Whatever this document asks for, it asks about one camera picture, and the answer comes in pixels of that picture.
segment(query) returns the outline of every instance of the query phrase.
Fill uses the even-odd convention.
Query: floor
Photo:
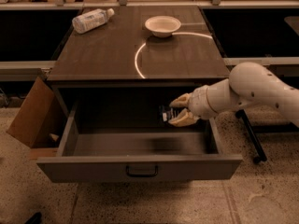
[[[243,121],[224,112],[216,121],[223,151],[244,161],[230,180],[165,183],[54,184],[28,160],[29,148],[6,133],[20,109],[0,97],[0,223],[299,223],[299,133],[259,134],[267,162],[256,152]],[[254,123],[282,117],[269,107],[247,110]]]

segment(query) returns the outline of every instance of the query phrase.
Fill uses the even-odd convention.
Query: bottle cap
[[[112,8],[107,10],[107,15],[109,18],[111,18],[114,15],[114,10]]]

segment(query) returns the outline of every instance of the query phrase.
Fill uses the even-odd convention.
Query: brown cardboard box
[[[7,133],[30,147],[33,154],[54,156],[57,144],[50,135],[61,137],[65,123],[66,117],[53,91],[38,77]]]

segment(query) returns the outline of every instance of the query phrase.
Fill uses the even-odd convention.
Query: clear bottle
[[[112,8],[108,9],[107,11],[96,9],[77,16],[72,20],[72,23],[75,30],[79,34],[84,34],[95,27],[107,23],[113,15],[114,10]]]

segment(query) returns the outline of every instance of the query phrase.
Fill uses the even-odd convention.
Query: brown table surface
[[[73,31],[48,81],[228,77],[229,71],[209,37],[198,7],[113,8],[115,15],[107,24],[83,35]],[[145,27],[145,21],[161,15],[179,19],[182,25],[178,32],[187,34],[168,38],[153,36]]]

